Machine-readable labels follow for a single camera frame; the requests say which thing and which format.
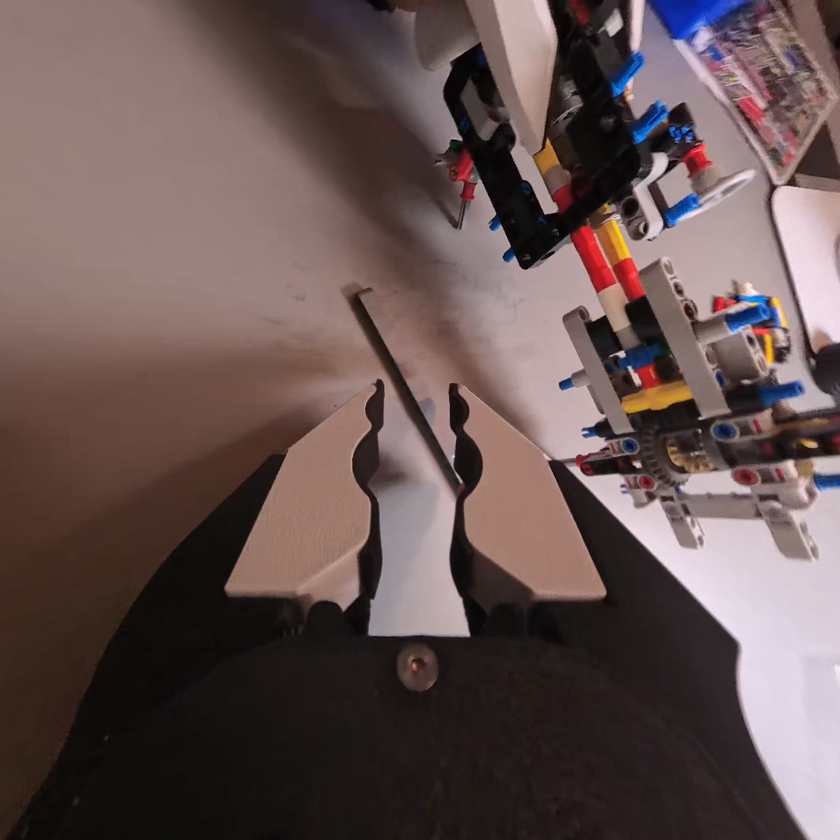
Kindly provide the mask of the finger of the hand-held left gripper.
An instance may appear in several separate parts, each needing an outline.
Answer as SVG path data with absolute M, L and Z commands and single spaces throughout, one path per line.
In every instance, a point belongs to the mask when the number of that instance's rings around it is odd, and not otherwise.
M 559 45 L 547 1 L 421 2 L 414 38 L 426 70 L 481 46 L 521 145 L 543 149 Z
M 519 203 L 528 212 L 546 211 L 540 202 L 541 196 L 549 196 L 550 211 L 559 212 L 560 159 L 553 144 L 544 144 L 532 156 L 532 163 L 528 164 L 518 189 Z

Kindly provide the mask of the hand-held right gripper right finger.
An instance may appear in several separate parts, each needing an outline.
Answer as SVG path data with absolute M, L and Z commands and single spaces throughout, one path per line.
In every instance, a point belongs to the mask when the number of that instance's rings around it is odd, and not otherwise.
M 448 399 L 460 480 L 450 567 L 465 604 L 603 601 L 550 459 L 464 385 L 451 384 Z

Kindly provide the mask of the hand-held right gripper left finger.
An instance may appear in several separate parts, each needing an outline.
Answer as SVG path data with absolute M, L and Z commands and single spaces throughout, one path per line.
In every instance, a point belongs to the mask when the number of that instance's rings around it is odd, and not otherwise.
M 382 574 L 378 470 L 381 380 L 285 453 L 224 587 L 233 598 L 297 603 L 373 599 Z

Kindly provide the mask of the multicoloured lego vehicle chassis assembly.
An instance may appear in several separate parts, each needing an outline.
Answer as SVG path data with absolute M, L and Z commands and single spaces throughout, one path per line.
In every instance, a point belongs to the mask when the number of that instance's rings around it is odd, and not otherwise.
M 559 212 L 518 200 L 528 164 L 480 45 L 446 65 L 444 100 L 458 136 L 438 162 L 464 186 L 460 214 L 483 185 L 508 247 L 528 270 L 571 244 L 600 303 L 563 325 L 581 368 L 559 383 L 586 390 L 597 441 L 578 455 L 586 476 L 620 476 L 636 508 L 659 504 L 677 542 L 704 546 L 702 519 L 755 520 L 787 559 L 819 551 L 803 513 L 838 488 L 815 459 L 838 457 L 838 409 L 796 412 L 800 381 L 782 382 L 792 349 L 777 297 L 748 282 L 714 297 L 702 317 L 662 258 L 638 268 L 627 246 L 719 206 L 752 169 L 720 174 L 685 103 L 635 114 L 645 59 L 622 2 L 548 2 L 559 45 L 544 144 L 560 159 Z

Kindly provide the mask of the thin black lego rod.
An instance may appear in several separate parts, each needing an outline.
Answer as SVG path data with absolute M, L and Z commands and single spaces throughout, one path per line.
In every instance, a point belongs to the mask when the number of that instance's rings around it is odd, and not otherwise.
M 448 488 L 456 496 L 462 487 L 462 482 L 454 468 L 452 458 L 434 431 L 437 411 L 434 399 L 427 393 L 422 379 L 417 378 L 414 373 L 405 373 L 403 366 L 399 364 L 389 348 L 384 333 L 374 317 L 374 310 L 371 308 L 374 294 L 375 291 L 371 287 L 353 292 L 350 295 L 351 308 L 374 355 L 387 373 L 406 415 L 425 443 Z

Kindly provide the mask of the clear tray of lego parts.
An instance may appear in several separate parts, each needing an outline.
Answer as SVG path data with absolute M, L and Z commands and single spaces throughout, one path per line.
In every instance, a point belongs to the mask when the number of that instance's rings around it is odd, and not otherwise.
M 747 2 L 675 41 L 727 110 L 774 186 L 787 184 L 838 105 L 783 2 Z

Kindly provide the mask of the black rubber lego tire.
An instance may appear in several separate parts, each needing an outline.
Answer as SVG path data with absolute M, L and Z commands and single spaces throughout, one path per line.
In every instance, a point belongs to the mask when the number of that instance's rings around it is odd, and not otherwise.
M 840 344 L 829 343 L 812 357 L 812 378 L 823 393 L 839 403 L 839 351 Z

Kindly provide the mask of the blue plastic box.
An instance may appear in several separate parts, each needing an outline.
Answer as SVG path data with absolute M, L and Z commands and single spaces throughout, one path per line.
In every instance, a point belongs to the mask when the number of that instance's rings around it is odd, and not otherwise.
M 729 1 L 648 1 L 674 41 L 693 36 L 699 29 L 725 15 Z

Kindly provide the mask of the white rounded tray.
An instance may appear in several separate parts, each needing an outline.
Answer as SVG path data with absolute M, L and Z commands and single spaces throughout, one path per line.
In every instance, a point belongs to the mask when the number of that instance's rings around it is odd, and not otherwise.
M 771 212 L 805 335 L 814 350 L 839 341 L 839 193 L 778 187 Z

